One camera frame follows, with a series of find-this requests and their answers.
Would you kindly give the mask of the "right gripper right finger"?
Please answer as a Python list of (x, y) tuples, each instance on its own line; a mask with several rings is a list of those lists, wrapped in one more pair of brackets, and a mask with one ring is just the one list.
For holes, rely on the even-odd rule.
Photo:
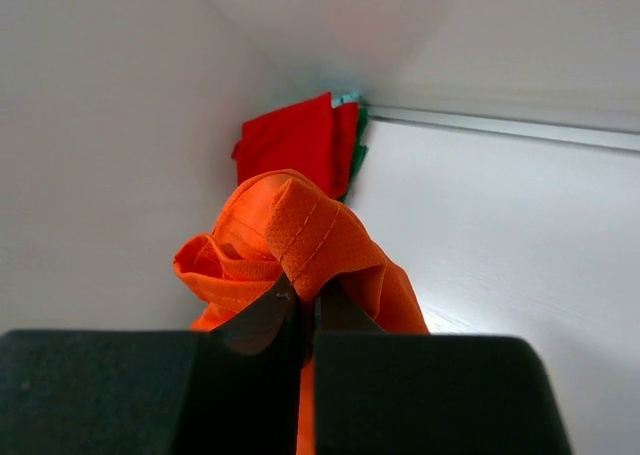
[(387, 335), (340, 282), (328, 282), (320, 291), (315, 301), (314, 323), (315, 348), (358, 348)]

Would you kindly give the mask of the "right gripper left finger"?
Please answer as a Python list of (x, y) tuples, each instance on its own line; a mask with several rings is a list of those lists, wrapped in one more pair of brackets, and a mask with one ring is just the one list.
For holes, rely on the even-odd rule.
[(231, 320), (214, 330), (214, 339), (240, 355), (254, 356), (270, 348), (300, 320), (298, 296), (282, 273), (274, 284)]

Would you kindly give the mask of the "orange t shirt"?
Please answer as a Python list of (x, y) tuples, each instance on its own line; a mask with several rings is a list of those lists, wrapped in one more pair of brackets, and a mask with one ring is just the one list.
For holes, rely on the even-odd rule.
[[(412, 285), (357, 216), (303, 175), (243, 182), (173, 268), (206, 305), (185, 343), (176, 453), (418, 454), (436, 446), (432, 390), (418, 384), (428, 330)], [(298, 296), (297, 330), (254, 356), (217, 342), (214, 330), (282, 273)], [(328, 282), (340, 282), (387, 335), (358, 348), (315, 348), (315, 301)]]

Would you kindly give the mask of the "folded green t shirt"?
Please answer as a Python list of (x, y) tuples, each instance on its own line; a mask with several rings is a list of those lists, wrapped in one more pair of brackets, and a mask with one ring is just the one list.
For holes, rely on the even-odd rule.
[(360, 172), (369, 150), (369, 147), (363, 143), (363, 138), (368, 125), (368, 120), (369, 120), (368, 109), (364, 106), (360, 106), (359, 112), (358, 112), (357, 126), (356, 126), (356, 141), (355, 141), (353, 154), (351, 157), (349, 180), (348, 180), (346, 192), (340, 197), (341, 202), (346, 201), (349, 190), (351, 189), (356, 176)]

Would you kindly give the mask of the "folded red t shirt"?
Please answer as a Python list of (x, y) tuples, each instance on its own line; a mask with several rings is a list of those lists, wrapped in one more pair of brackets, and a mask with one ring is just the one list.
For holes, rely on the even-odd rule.
[(333, 108), (332, 98), (326, 92), (244, 122), (231, 154), (237, 182), (291, 169), (340, 200), (347, 190), (358, 112), (363, 105)]

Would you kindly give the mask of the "folded light blue t shirt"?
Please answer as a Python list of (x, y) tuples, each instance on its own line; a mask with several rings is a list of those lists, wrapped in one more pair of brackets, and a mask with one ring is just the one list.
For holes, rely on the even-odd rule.
[(359, 105), (361, 102), (361, 94), (358, 92), (345, 93), (339, 96), (335, 96), (331, 100), (331, 106), (333, 108), (340, 107), (345, 104), (355, 103)]

